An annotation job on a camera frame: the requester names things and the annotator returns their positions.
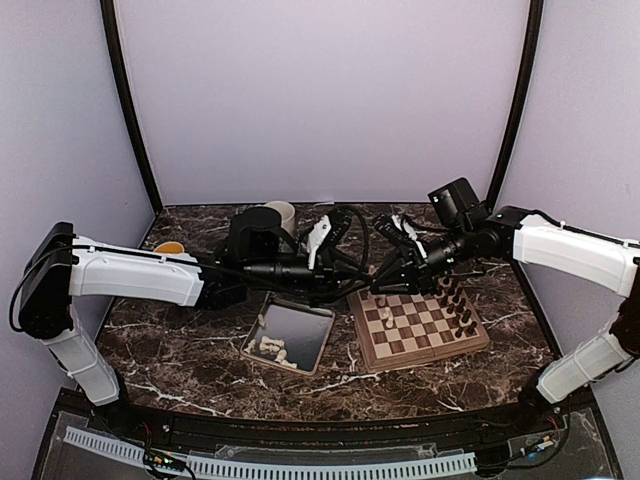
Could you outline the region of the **wooden chessboard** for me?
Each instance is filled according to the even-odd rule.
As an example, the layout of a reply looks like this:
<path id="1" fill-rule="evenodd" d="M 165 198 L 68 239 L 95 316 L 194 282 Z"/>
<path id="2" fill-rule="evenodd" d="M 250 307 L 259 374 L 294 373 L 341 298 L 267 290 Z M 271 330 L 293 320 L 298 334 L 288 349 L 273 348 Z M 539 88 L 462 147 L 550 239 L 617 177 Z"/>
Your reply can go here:
<path id="1" fill-rule="evenodd" d="M 462 340 L 455 340 L 449 332 L 435 295 L 384 295 L 383 308 L 377 305 L 379 296 L 362 289 L 348 297 L 364 362 L 371 373 L 420 366 L 490 345 L 488 333 L 468 295 L 479 325 L 475 336 Z M 395 322 L 390 329 L 381 317 L 385 307 L 390 309 L 389 318 Z"/>

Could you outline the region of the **silver metal tray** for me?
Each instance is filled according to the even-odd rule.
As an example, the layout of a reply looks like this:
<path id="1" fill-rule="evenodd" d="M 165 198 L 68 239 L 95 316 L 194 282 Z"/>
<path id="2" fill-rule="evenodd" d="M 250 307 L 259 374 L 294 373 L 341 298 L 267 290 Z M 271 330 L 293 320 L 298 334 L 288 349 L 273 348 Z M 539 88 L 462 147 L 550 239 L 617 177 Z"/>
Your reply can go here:
<path id="1" fill-rule="evenodd" d="M 259 314 L 263 314 L 266 320 L 266 329 L 261 331 L 259 335 L 264 334 L 273 339 L 283 339 L 285 349 L 288 352 L 287 359 L 290 362 L 296 362 L 298 368 L 280 366 L 267 355 L 254 354 L 249 356 L 242 352 L 245 342 L 256 332 L 257 317 L 241 346 L 241 355 L 248 360 L 270 367 L 305 376 L 314 375 L 333 327 L 335 313 L 328 309 L 312 308 L 268 295 Z"/>

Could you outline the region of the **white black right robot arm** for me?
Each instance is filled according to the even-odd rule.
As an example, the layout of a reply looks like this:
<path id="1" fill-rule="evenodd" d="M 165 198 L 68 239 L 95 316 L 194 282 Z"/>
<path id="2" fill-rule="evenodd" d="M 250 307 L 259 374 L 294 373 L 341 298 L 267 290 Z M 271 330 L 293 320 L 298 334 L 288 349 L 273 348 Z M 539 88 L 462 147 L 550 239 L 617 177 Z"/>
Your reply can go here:
<path id="1" fill-rule="evenodd" d="M 510 413 L 517 432 L 534 432 L 575 392 L 638 362 L 638 241 L 575 227 L 539 209 L 496 210 L 478 198 L 466 178 L 430 192 L 428 200 L 441 225 L 430 241 L 420 240 L 405 217 L 381 214 L 374 220 L 394 250 L 374 274 L 372 293 L 433 294 L 454 267 L 495 258 L 553 271 L 572 285 L 589 284 L 619 300 L 591 337 L 539 368 L 522 387 Z"/>

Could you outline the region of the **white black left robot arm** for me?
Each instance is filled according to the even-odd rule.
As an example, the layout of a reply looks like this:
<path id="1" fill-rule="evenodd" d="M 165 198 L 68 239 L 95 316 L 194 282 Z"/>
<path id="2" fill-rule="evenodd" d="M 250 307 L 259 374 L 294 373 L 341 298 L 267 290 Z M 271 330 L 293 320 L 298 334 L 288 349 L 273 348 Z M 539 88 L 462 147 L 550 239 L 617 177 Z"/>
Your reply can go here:
<path id="1" fill-rule="evenodd" d="M 216 311 L 262 290 L 312 306 L 330 304 L 371 283 L 368 246 L 359 259 L 337 248 L 353 220 L 368 243 L 364 217 L 348 205 L 330 210 L 300 238 L 288 233 L 276 210 L 251 207 L 231 219 L 227 237 L 207 255 L 112 246 L 59 222 L 25 266 L 9 303 L 9 326 L 41 341 L 79 384 L 96 416 L 120 436 L 131 436 L 143 418 L 122 376 L 86 334 L 74 298 L 136 298 Z"/>

